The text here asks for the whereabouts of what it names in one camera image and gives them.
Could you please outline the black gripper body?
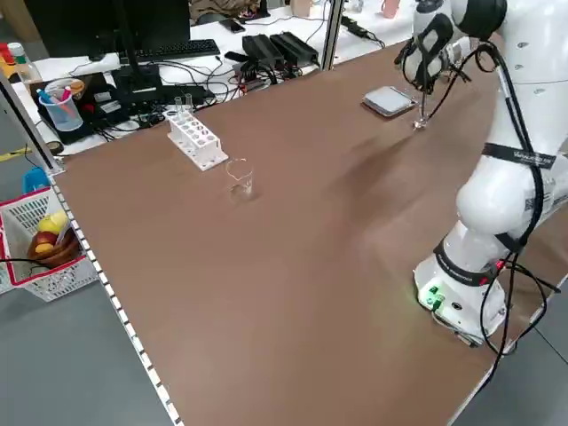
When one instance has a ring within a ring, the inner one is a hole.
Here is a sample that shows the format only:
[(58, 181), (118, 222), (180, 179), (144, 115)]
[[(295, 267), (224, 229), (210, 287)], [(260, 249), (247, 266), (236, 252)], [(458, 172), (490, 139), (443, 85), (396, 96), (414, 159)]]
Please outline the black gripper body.
[(439, 57), (411, 38), (406, 50), (406, 80), (409, 83), (431, 83), (436, 80), (439, 71)]

